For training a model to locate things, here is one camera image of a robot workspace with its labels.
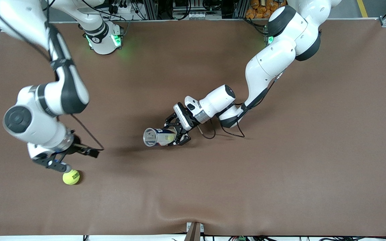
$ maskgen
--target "yellow floor line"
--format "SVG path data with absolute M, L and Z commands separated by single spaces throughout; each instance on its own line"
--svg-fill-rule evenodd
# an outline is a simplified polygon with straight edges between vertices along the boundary
M 363 18 L 367 18 L 368 15 L 367 15 L 367 12 L 366 12 L 366 8 L 364 7 L 363 0 L 357 0 L 357 3 L 358 3 L 358 7 L 360 8 L 361 16 Z

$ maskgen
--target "brown paper sheet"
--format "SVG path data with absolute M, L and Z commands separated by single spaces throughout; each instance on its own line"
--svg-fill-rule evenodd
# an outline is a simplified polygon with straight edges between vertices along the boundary
M 386 235 L 386 28 L 377 20 L 323 24 L 319 52 L 294 62 L 242 119 L 244 139 L 193 130 L 172 148 L 147 148 L 143 131 L 186 95 L 221 84 L 245 100 L 245 65 L 263 38 L 241 21 L 132 23 L 123 49 L 99 56 L 76 24 L 58 28 L 90 92 L 78 117 L 106 150 L 66 157 L 83 172 L 76 186 L 32 163 L 2 118 L 22 87 L 54 75 L 0 34 L 0 235 L 176 233 L 191 221 L 213 235 Z

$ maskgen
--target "yellow tennis ball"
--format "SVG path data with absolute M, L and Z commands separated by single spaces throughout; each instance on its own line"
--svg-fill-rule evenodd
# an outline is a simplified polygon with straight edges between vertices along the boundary
M 77 170 L 72 169 L 69 173 L 64 173 L 62 180 L 65 184 L 74 185 L 80 180 L 80 174 Z

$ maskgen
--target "can lid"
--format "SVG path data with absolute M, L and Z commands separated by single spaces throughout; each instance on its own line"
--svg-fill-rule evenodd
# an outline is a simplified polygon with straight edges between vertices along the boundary
M 144 131 L 144 135 L 142 136 L 142 139 L 144 140 L 144 144 L 146 146 L 152 147 L 156 145 L 157 142 L 157 132 L 153 128 L 147 128 Z

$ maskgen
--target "cable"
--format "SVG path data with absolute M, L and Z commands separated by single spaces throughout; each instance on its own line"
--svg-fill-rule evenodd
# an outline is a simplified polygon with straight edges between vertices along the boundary
M 246 21 L 247 23 L 251 24 L 254 27 L 254 29 L 257 30 L 257 32 L 259 32 L 260 34 L 266 35 L 264 32 L 262 32 L 260 29 L 258 29 L 258 27 L 265 27 L 265 25 L 260 25 L 260 24 L 257 24 L 257 23 L 253 23 L 253 21 L 251 19 L 248 20 L 248 19 L 246 19 L 244 17 L 236 17 L 236 18 L 239 18 L 239 19 L 242 19 L 242 20 Z
M 43 56 L 47 61 L 51 61 L 50 57 L 47 56 L 40 48 L 38 48 L 38 46 L 36 46 L 35 44 L 31 43 L 31 41 L 29 41 L 25 36 L 23 36 L 21 33 L 19 33 L 16 29 L 13 28 L 13 26 L 11 26 L 9 23 L 7 23 L 7 21 L 1 17 L 0 15 L 0 20 L 6 25 L 8 26 L 15 34 L 19 35 L 19 37 L 25 41 L 27 44 L 29 44 L 31 47 L 33 47 L 37 52 L 40 53 L 41 56 Z
M 247 23 L 251 24 L 251 25 L 255 25 L 255 26 L 261 26 L 261 27 L 265 27 L 266 25 L 261 25 L 261 24 L 258 24 L 258 23 L 254 23 L 253 20 L 248 20 L 244 17 L 236 17 L 236 18 L 239 18 L 239 19 L 242 19 L 244 21 L 246 21 Z
M 203 132 L 202 132 L 200 126 L 197 126 L 197 128 L 199 129 L 199 131 L 200 131 L 200 133 L 202 134 L 203 137 L 205 137 L 205 138 L 208 139 L 208 140 L 211 140 L 211 139 L 214 139 L 214 137 L 216 136 L 216 129 L 215 129 L 214 124 L 212 123 L 212 119 L 209 119 L 209 122 L 211 122 L 211 125 L 212 125 L 212 127 L 214 128 L 214 135 L 213 135 L 212 137 L 205 136 L 205 134 L 203 134 Z
M 146 20 L 144 15 L 142 15 L 141 9 L 138 7 L 138 2 L 136 0 L 131 0 L 130 3 L 132 4 L 132 6 L 133 6 L 133 3 L 135 3 L 136 9 L 137 9 L 137 10 L 135 10 L 136 15 L 138 15 L 138 17 L 140 17 L 142 20 Z
M 114 14 L 110 14 L 110 13 L 107 13 L 107 12 L 104 12 L 104 11 L 101 11 L 101 10 L 98 10 L 94 7 L 92 7 L 89 3 L 86 3 L 85 0 L 81 0 L 83 3 L 85 3 L 88 7 L 90 7 L 91 9 L 97 11 L 97 12 L 100 12 L 100 13 L 103 13 L 103 14 L 106 14 L 106 15 L 109 15 L 109 16 L 114 16 L 114 17 L 117 17 L 117 18 L 120 18 L 120 20 L 124 20 L 124 21 L 127 21 L 125 18 L 123 18 L 122 16 L 117 16 L 117 15 L 114 15 Z
M 191 4 L 190 0 L 186 0 L 186 3 L 187 3 L 186 4 L 186 14 L 184 14 L 184 16 L 182 18 L 180 18 L 179 20 L 185 19 L 190 14 L 190 10 L 192 9 L 192 4 Z
M 233 133 L 230 133 L 230 132 L 227 132 L 227 131 L 224 129 L 224 127 L 222 126 L 220 120 L 219 120 L 219 123 L 220 123 L 221 129 L 222 129 L 224 132 L 226 132 L 227 134 L 230 134 L 230 135 L 232 135 L 232 136 L 242 137 L 242 138 L 245 137 L 245 134 L 242 132 L 241 128 L 239 127 L 239 122 L 238 122 L 238 120 L 236 120 L 236 125 L 238 126 L 238 130 L 239 130 L 239 132 L 242 134 L 242 136 L 237 135 L 237 134 L 233 134 Z
M 207 11 L 217 11 L 217 10 L 221 9 L 221 3 L 216 8 L 212 9 L 211 5 L 209 5 L 208 7 L 205 5 L 206 2 L 208 2 L 208 0 L 203 0 L 202 1 L 202 7 L 204 9 L 206 9 Z
M 47 2 L 47 6 L 43 9 L 43 11 L 46 11 L 47 9 L 49 9 L 52 5 L 53 5 L 53 3 L 55 2 L 56 0 L 53 0 L 50 4 L 49 4 L 49 2 Z
M 268 92 L 267 92 L 267 93 L 269 93 L 269 91 L 271 90 L 271 88 L 272 88 L 272 86 L 273 86 L 274 83 L 275 83 L 275 81 L 272 82 L 271 86 L 268 88 Z M 246 110 L 251 110 L 252 108 L 258 106 L 258 105 L 265 99 L 266 95 L 264 95 L 264 96 L 262 97 L 262 99 L 260 99 L 260 101 L 259 101 L 257 104 L 255 104 L 254 106 L 249 107 L 249 108 L 247 107 Z
M 126 31 L 123 32 L 123 37 L 126 36 L 127 31 L 129 30 L 130 22 L 131 22 L 132 20 L 130 20 L 129 23 L 127 24 Z
M 170 1 L 171 0 L 167 0 L 166 1 L 166 7 L 165 7 L 165 11 L 167 12 L 167 15 L 170 19 L 174 19 L 174 17 L 172 16 L 172 14 L 169 12 L 169 9 L 170 9 Z
M 98 145 L 101 147 L 101 149 L 96 149 L 96 148 L 92 148 L 92 149 L 95 149 L 96 151 L 105 150 L 105 148 L 102 146 L 102 144 L 95 138 L 95 136 L 89 131 L 89 129 L 87 129 L 87 127 L 76 116 L 74 116 L 73 114 L 70 114 L 70 116 L 72 116 L 72 118 L 74 118 L 81 125 L 81 127 L 87 132 L 87 134 L 89 134 L 89 136 L 92 137 L 92 139 L 96 143 L 98 143 Z

